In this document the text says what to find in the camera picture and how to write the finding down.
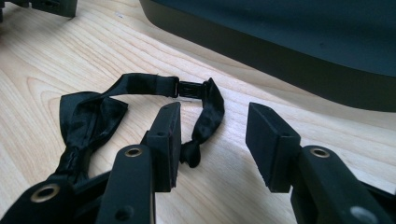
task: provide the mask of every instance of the black plastic part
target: black plastic part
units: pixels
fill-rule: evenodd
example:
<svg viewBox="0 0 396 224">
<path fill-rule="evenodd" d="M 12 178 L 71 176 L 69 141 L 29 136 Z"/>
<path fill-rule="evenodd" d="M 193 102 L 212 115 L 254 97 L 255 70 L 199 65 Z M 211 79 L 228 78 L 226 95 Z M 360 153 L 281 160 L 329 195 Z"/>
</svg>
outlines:
<svg viewBox="0 0 396 224">
<path fill-rule="evenodd" d="M 69 224 L 76 209 L 73 187 L 67 181 L 44 181 L 28 190 L 8 209 L 1 224 Z"/>
<path fill-rule="evenodd" d="M 147 146 L 154 155 L 155 192 L 170 192 L 176 186 L 180 158 L 180 103 L 160 109 L 146 135 Z"/>
<path fill-rule="evenodd" d="M 76 16 L 77 0 L 30 0 L 32 8 L 63 17 Z"/>
<path fill-rule="evenodd" d="M 32 3 L 34 9 L 73 18 L 76 16 L 78 0 L 0 0 L 0 22 L 3 21 L 1 8 L 5 7 L 5 2 L 11 2 L 20 7 L 29 7 L 29 3 Z"/>
<path fill-rule="evenodd" d="M 95 223 L 155 223 L 151 151 L 132 145 L 117 153 Z"/>
<path fill-rule="evenodd" d="M 192 99 L 202 99 L 204 95 L 205 84 L 180 81 L 177 84 L 177 93 L 182 97 L 189 97 Z"/>
<path fill-rule="evenodd" d="M 297 87 L 396 112 L 396 2 L 140 0 L 160 28 Z"/>
<path fill-rule="evenodd" d="M 110 172 L 106 172 L 74 186 L 77 210 L 74 214 L 73 223 L 89 224 L 95 222 L 109 177 Z"/>
<path fill-rule="evenodd" d="M 273 109 L 249 104 L 246 143 L 271 192 L 289 192 L 288 172 L 300 150 L 300 140 Z"/>
<path fill-rule="evenodd" d="M 375 188 L 366 183 L 362 184 L 375 200 L 381 204 L 382 208 L 388 213 L 393 222 L 396 223 L 396 194 L 389 194 L 382 189 Z"/>
<path fill-rule="evenodd" d="M 304 147 L 297 164 L 318 209 L 315 223 L 392 223 L 378 202 L 331 150 Z M 300 206 L 305 212 L 302 216 L 296 214 L 297 218 L 308 217 L 302 201 L 297 198 L 292 205 L 293 209 Z"/>
</svg>

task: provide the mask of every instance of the wooden table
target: wooden table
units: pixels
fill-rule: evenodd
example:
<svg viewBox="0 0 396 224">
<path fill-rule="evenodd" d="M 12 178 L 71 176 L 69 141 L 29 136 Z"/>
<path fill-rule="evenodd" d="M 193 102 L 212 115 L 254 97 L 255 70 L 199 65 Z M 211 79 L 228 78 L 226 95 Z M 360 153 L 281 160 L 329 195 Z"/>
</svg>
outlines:
<svg viewBox="0 0 396 224">
<path fill-rule="evenodd" d="M 302 137 L 338 153 L 356 177 L 396 189 L 396 114 L 329 102 L 151 24 L 138 0 L 80 0 L 70 20 L 6 4 L 0 24 L 0 217 L 47 178 L 64 151 L 59 100 L 105 91 L 141 72 L 203 82 L 213 77 L 226 115 L 202 146 L 195 168 L 182 164 L 177 187 L 158 193 L 158 223 L 295 223 L 289 194 L 272 194 L 245 144 L 248 103 L 271 106 Z M 122 147 L 139 143 L 161 96 L 123 96 L 130 105 L 111 140 L 92 156 L 90 175 L 111 169 Z M 182 101 L 182 141 L 190 140 L 199 102 Z"/>
</svg>

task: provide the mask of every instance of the metal grommet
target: metal grommet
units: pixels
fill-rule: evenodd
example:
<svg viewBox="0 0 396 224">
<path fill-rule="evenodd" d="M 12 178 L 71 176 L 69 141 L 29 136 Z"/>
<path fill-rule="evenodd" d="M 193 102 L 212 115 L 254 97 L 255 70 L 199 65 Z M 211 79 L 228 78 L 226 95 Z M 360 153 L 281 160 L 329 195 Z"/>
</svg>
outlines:
<svg viewBox="0 0 396 224">
<path fill-rule="evenodd" d="M 311 148 L 311 150 L 309 150 L 309 151 L 312 153 L 312 155 L 314 155 L 316 157 L 320 157 L 320 158 L 329 158 L 330 157 L 329 152 L 327 152 L 326 150 L 321 149 L 321 148 L 314 147 L 314 148 Z"/>
<path fill-rule="evenodd" d="M 57 184 L 48 184 L 36 190 L 30 197 L 33 203 L 43 203 L 55 197 L 61 188 Z"/>
<path fill-rule="evenodd" d="M 125 156 L 127 157 L 138 157 L 143 153 L 142 149 L 138 148 L 138 147 L 133 147 L 128 149 L 125 152 Z"/>
</svg>

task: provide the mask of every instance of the black bracket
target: black bracket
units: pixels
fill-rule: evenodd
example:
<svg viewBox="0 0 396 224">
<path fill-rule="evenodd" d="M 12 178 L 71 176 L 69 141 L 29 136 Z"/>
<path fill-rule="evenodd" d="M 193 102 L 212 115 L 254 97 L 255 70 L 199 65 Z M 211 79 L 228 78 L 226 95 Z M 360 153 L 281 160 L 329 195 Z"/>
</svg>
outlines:
<svg viewBox="0 0 396 224">
<path fill-rule="evenodd" d="M 28 190 L 0 224 L 155 223 L 155 192 L 176 186 L 180 103 L 160 109 L 139 145 L 121 149 L 110 172 L 72 186 L 49 179 Z"/>
<path fill-rule="evenodd" d="M 289 192 L 298 223 L 396 222 L 396 196 L 362 184 L 326 147 L 301 137 L 273 109 L 250 103 L 246 143 L 271 192 Z"/>
<path fill-rule="evenodd" d="M 19 7 L 29 7 L 52 13 L 55 15 L 73 18 L 76 16 L 78 0 L 0 0 L 0 22 L 3 21 L 2 8 L 5 7 L 5 2 L 13 3 Z"/>
</svg>

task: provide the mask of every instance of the strap buckle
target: strap buckle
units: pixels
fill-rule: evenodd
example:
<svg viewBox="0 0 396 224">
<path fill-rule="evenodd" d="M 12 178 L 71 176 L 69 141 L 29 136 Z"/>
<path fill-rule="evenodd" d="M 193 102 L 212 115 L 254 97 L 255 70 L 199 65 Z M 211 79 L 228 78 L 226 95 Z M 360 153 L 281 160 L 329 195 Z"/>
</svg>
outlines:
<svg viewBox="0 0 396 224">
<path fill-rule="evenodd" d="M 180 81 L 177 83 L 177 94 L 182 97 L 201 99 L 204 95 L 205 84 Z"/>
</svg>

